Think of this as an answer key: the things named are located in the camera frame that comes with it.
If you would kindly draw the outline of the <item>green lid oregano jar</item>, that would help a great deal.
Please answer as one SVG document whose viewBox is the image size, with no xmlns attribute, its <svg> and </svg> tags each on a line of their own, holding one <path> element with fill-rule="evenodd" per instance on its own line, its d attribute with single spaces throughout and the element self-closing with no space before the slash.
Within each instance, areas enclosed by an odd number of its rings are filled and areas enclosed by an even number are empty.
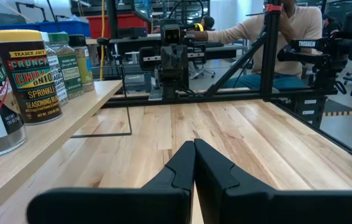
<svg viewBox="0 0 352 224">
<path fill-rule="evenodd" d="M 56 52 L 64 78 L 65 89 L 71 100 L 84 94 L 75 50 L 69 45 L 65 32 L 48 33 L 49 46 Z"/>
</svg>

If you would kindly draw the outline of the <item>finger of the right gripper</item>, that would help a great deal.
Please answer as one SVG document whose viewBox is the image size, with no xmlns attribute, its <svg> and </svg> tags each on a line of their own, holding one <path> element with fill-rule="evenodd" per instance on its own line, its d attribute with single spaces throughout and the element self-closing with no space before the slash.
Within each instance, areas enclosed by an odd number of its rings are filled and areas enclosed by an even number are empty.
<svg viewBox="0 0 352 224">
<path fill-rule="evenodd" d="M 161 64 L 163 73 L 173 74 L 173 49 L 170 46 L 165 46 L 161 48 Z"/>
<path fill-rule="evenodd" d="M 174 49 L 176 54 L 176 73 L 183 74 L 188 70 L 188 48 L 186 45 L 176 45 Z"/>
</svg>

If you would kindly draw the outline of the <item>person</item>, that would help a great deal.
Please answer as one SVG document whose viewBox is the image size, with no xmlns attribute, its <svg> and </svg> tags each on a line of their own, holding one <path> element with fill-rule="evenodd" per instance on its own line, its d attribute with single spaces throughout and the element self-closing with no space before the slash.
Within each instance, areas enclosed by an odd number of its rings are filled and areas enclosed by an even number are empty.
<svg viewBox="0 0 352 224">
<path fill-rule="evenodd" d="M 322 14 L 317 7 L 300 7 L 295 5 L 295 0 L 280 0 L 280 28 L 278 33 L 277 50 L 288 45 L 294 39 L 319 39 L 322 35 Z M 221 42 L 229 44 L 239 39 L 254 42 L 264 26 L 264 15 L 252 16 L 236 26 L 216 31 L 195 31 L 189 33 L 194 39 L 206 42 Z M 263 49 L 259 49 L 253 56 L 253 67 L 250 75 L 231 78 L 224 88 L 260 88 Z M 278 90 L 305 88 L 307 85 L 301 80 L 303 65 L 300 62 L 275 61 L 273 87 Z"/>
<path fill-rule="evenodd" d="M 323 19 L 322 37 L 330 37 L 333 33 L 338 32 L 340 30 L 340 24 L 334 17 L 331 17 L 328 14 L 324 14 L 322 15 L 322 19 Z"/>
<path fill-rule="evenodd" d="M 215 20 L 211 16 L 204 16 L 199 23 L 195 23 L 193 30 L 194 31 L 212 31 L 214 27 Z"/>
</svg>

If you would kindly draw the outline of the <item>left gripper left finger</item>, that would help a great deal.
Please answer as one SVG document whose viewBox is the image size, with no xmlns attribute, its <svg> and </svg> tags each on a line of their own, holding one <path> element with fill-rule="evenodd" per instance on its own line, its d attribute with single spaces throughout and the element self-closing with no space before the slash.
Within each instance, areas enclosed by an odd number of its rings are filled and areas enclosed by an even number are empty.
<svg viewBox="0 0 352 224">
<path fill-rule="evenodd" d="M 195 146 L 186 141 L 139 189 L 67 187 L 27 206 L 28 224 L 190 224 Z"/>
</svg>

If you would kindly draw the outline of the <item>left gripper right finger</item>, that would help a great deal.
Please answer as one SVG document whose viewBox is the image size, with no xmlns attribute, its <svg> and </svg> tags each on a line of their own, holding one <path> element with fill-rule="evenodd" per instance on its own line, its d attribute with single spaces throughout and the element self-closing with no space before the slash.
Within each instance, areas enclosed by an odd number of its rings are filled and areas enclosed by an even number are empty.
<svg viewBox="0 0 352 224">
<path fill-rule="evenodd" d="M 352 224 L 352 190 L 277 190 L 195 139 L 205 224 Z"/>
</svg>

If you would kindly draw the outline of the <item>black aluminium table frame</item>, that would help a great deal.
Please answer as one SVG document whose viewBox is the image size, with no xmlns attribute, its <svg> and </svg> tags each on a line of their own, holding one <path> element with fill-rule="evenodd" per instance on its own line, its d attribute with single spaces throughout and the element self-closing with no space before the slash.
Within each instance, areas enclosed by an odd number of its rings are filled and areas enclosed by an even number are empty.
<svg viewBox="0 0 352 224">
<path fill-rule="evenodd" d="M 269 4 L 280 5 L 280 0 L 269 0 Z M 328 96 L 335 95 L 338 92 L 345 92 L 345 89 L 337 83 L 332 90 L 314 89 L 311 87 L 295 88 L 287 90 L 278 90 L 273 87 L 274 64 L 275 64 L 275 31 L 277 31 L 276 19 L 280 12 L 266 13 L 264 12 L 264 28 L 259 35 L 259 39 L 252 44 L 252 47 L 236 61 L 235 65 L 226 71 L 224 76 L 215 84 L 210 86 L 202 93 L 193 92 L 194 96 L 186 93 L 175 100 L 158 100 L 150 101 L 148 96 L 123 96 L 109 100 L 105 103 L 106 108 L 121 108 L 132 106 L 153 106 L 153 105 L 174 105 L 177 103 L 207 103 L 232 100 L 264 100 L 275 103 L 283 110 L 293 114 L 297 119 L 306 125 L 312 125 L 316 132 L 320 131 L 320 120 L 323 115 L 324 107 Z M 260 80 L 260 88 L 258 90 L 244 89 L 225 89 L 223 85 L 231 79 L 231 77 L 244 67 L 252 58 L 254 51 L 260 47 L 264 47 L 265 52 L 265 72 L 264 77 Z"/>
</svg>

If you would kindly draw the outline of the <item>red storage tote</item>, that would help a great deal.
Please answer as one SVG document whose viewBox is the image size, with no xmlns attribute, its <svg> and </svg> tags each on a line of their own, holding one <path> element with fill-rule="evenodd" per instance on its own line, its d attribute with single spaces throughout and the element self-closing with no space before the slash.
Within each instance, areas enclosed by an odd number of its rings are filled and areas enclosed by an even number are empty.
<svg viewBox="0 0 352 224">
<path fill-rule="evenodd" d="M 110 25 L 108 22 L 108 16 L 104 16 L 105 28 L 104 34 L 102 35 L 102 16 L 89 16 L 87 17 L 90 34 L 92 39 L 97 39 L 99 37 L 110 38 Z M 117 16 L 118 28 L 125 29 L 130 27 L 144 27 L 146 33 L 150 33 L 150 25 L 136 16 L 135 14 L 121 14 Z"/>
</svg>

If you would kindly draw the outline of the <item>blue storage tote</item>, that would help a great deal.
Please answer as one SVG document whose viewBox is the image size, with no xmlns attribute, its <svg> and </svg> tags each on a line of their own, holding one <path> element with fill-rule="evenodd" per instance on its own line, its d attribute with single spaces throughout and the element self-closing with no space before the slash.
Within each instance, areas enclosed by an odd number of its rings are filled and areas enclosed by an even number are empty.
<svg viewBox="0 0 352 224">
<path fill-rule="evenodd" d="M 82 21 L 38 22 L 30 24 L 0 25 L 0 30 L 8 29 L 29 29 L 47 33 L 66 32 L 68 34 L 82 34 L 86 37 L 91 37 L 89 24 Z"/>
</svg>

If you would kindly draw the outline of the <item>yellow lid chili onion jar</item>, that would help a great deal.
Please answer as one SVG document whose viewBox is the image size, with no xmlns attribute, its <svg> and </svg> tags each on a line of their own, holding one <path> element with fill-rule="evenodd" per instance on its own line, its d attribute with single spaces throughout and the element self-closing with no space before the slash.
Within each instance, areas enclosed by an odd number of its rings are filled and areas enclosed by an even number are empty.
<svg viewBox="0 0 352 224">
<path fill-rule="evenodd" d="M 26 125 L 62 116 L 41 33 L 37 30 L 0 30 L 0 57 Z"/>
</svg>

